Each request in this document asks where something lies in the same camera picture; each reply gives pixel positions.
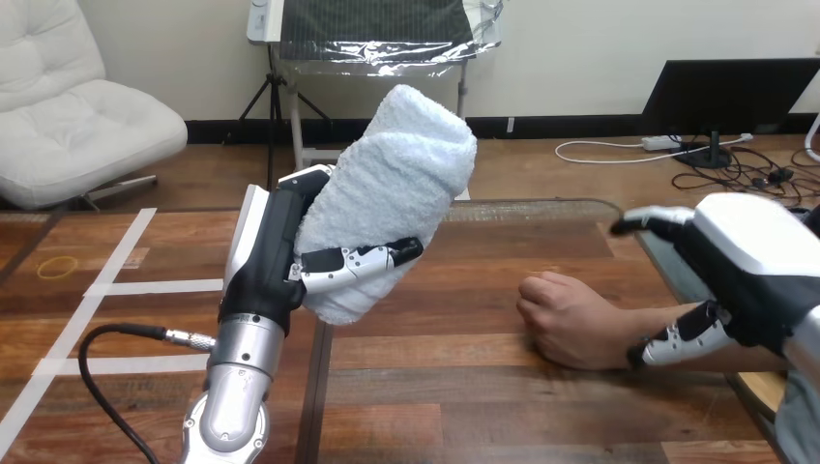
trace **human hand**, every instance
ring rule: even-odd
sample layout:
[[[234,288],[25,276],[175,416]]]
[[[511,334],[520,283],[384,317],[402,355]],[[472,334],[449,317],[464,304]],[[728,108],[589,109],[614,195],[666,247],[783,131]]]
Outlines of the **human hand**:
[[[543,273],[525,278],[516,307],[539,351],[551,361],[584,370],[629,367],[627,350],[642,328],[585,283]]]

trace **white towel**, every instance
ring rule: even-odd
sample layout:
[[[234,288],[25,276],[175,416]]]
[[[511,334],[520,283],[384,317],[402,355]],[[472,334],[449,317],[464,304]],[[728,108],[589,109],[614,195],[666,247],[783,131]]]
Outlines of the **white towel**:
[[[296,252],[377,246],[405,237],[418,237],[426,247],[453,199],[467,188],[476,149],[464,121],[418,90],[396,86],[365,135],[341,154],[333,177],[307,211]],[[308,295],[305,306],[329,324],[352,324],[413,264]]]

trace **white cable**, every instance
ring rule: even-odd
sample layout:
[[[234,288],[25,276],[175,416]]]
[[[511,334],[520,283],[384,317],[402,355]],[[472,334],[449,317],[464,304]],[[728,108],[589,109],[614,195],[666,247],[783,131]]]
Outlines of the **white cable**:
[[[741,143],[741,142],[745,142],[747,140],[748,140],[748,138],[743,136],[743,137],[741,137],[737,140],[731,140],[731,141],[728,141],[728,142],[720,142],[720,145],[721,146],[722,145],[732,145],[734,143]],[[573,142],[562,143],[561,145],[558,145],[557,147],[555,147],[555,156],[557,156],[561,160],[569,161],[569,162],[579,162],[579,163],[582,163],[582,164],[630,164],[630,163],[635,163],[635,162],[663,160],[665,158],[678,157],[680,155],[686,155],[688,153],[702,152],[704,150],[709,149],[709,145],[706,145],[704,147],[696,148],[694,150],[689,150],[687,152],[670,153],[668,155],[660,155],[659,157],[651,157],[651,158],[643,158],[643,159],[624,159],[624,160],[598,161],[598,160],[595,160],[595,159],[572,159],[572,158],[567,158],[567,157],[561,155],[559,150],[561,150],[564,147],[570,146],[570,145],[603,145],[603,146],[607,146],[607,147],[639,148],[639,147],[642,147],[643,144],[638,143],[636,145],[621,145],[621,144],[618,144],[618,143],[587,142],[587,141],[583,141],[583,140],[577,140],[577,141],[573,141]]]
[[[817,114],[817,119],[814,121],[811,129],[808,130],[808,135],[805,137],[805,153],[813,160],[820,162],[820,154],[814,153],[814,150],[811,149],[811,139],[814,138],[814,134],[817,133],[818,129],[820,129],[820,113]]]

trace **white leather armchair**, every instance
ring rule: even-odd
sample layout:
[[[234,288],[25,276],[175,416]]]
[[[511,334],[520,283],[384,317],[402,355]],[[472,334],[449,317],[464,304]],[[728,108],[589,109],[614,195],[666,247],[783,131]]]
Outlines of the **white leather armchair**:
[[[156,182],[90,191],[188,139],[173,110],[104,79],[75,0],[0,0],[0,196],[35,209]]]

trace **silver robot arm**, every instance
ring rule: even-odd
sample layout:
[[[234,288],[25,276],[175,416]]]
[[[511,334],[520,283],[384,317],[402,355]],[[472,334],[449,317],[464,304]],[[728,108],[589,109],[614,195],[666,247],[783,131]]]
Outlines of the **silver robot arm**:
[[[774,201],[709,195],[694,210],[641,208],[612,226],[671,242],[715,295],[628,352],[633,367],[679,363],[730,344],[762,345],[820,391],[820,240]]]
[[[206,391],[184,421],[183,463],[245,464],[265,447],[264,401],[276,379],[290,311],[307,293],[327,292],[419,258],[415,238],[380,246],[332,248],[294,256],[296,231],[333,168],[313,166],[267,192],[250,186],[234,232],[210,348]]]

